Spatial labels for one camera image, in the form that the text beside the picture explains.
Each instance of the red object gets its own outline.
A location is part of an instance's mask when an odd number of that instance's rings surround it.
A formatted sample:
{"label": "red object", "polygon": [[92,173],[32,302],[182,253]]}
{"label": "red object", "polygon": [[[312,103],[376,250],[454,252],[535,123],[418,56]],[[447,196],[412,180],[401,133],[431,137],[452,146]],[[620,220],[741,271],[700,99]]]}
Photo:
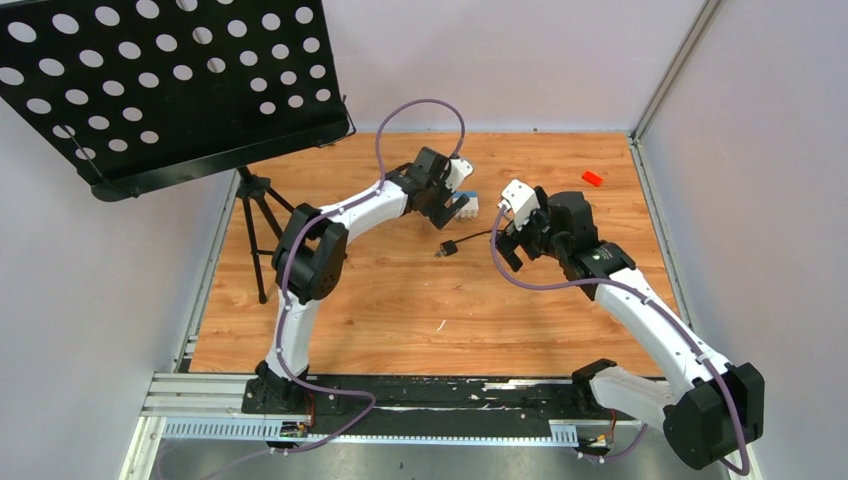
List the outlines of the red object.
{"label": "red object", "polygon": [[604,179],[591,170],[586,170],[582,178],[596,187],[600,187],[604,183]]}

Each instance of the black plug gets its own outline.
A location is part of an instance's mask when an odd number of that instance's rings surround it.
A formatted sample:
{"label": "black plug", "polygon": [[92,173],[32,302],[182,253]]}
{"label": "black plug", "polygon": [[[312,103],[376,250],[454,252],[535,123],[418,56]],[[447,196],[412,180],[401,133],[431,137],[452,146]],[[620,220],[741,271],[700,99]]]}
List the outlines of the black plug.
{"label": "black plug", "polygon": [[453,240],[448,240],[447,242],[442,242],[439,245],[439,251],[436,252],[435,257],[449,257],[454,253],[458,252],[459,248],[456,246],[456,242]]}

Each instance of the wood grain surface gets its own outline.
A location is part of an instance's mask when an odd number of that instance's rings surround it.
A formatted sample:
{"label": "wood grain surface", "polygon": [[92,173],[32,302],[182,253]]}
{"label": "wood grain surface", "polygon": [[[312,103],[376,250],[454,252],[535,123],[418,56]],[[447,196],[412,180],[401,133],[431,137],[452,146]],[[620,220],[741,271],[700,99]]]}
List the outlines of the wood grain surface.
{"label": "wood grain surface", "polygon": [[[451,134],[386,135],[386,166],[414,160],[422,146],[448,154],[455,142]],[[568,375],[606,357],[636,374],[660,374],[629,332],[580,290],[532,292],[507,283],[492,264],[487,236],[459,244],[451,257],[433,255],[445,240],[491,228],[499,193],[513,178],[542,185],[549,194],[581,190],[601,238],[621,245],[674,305],[624,135],[469,134],[462,154],[476,168],[462,189],[478,192],[479,217],[454,220],[439,231],[412,213],[351,244],[341,281],[318,314],[310,372]],[[270,177],[295,205],[338,202],[377,178],[374,135],[358,134],[252,169]],[[601,187],[581,180],[587,169],[604,178]],[[288,213],[276,207],[285,225]],[[254,216],[260,248],[273,250],[273,233],[255,208]],[[269,301],[260,305],[249,251],[237,203],[191,371],[249,372],[268,351],[277,313],[274,273],[263,257]],[[549,258],[525,262],[517,277],[537,284],[564,281]]]}

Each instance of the tripod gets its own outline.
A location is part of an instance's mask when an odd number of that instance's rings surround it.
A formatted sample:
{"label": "tripod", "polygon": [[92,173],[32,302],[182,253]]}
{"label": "tripod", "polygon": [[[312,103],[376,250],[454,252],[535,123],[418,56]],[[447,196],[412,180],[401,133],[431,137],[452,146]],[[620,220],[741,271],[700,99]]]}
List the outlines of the tripod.
{"label": "tripod", "polygon": [[280,202],[280,205],[289,212],[294,211],[294,207],[292,207],[282,195],[277,193],[276,190],[271,188],[270,178],[256,176],[251,173],[247,167],[238,167],[236,171],[238,171],[241,176],[239,188],[236,190],[236,198],[240,198],[241,203],[244,206],[244,219],[247,223],[247,238],[250,240],[250,255],[253,257],[253,269],[256,272],[256,286],[259,289],[259,303],[265,304],[268,301],[268,296],[265,295],[265,282],[262,281],[262,269],[259,266],[259,255],[273,255],[274,252],[272,250],[259,250],[259,247],[256,244],[256,230],[253,227],[253,213],[250,209],[250,201],[253,200],[256,202],[256,205],[262,212],[262,216],[265,217],[265,221],[267,221],[268,225],[271,226],[271,230],[273,230],[274,235],[278,239],[283,235],[283,230],[280,228],[280,224],[277,223],[277,219],[274,218],[274,213],[271,212],[271,207],[268,206],[268,202],[265,201],[265,194],[267,193],[268,195],[271,195],[271,198]]}

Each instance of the perforated metal panel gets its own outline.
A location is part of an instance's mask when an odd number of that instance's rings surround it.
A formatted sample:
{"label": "perforated metal panel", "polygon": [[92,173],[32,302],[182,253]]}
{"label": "perforated metal panel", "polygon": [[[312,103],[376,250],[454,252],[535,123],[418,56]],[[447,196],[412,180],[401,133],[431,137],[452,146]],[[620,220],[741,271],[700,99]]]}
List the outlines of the perforated metal panel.
{"label": "perforated metal panel", "polygon": [[349,128],[318,0],[4,5],[0,95],[110,201]]}

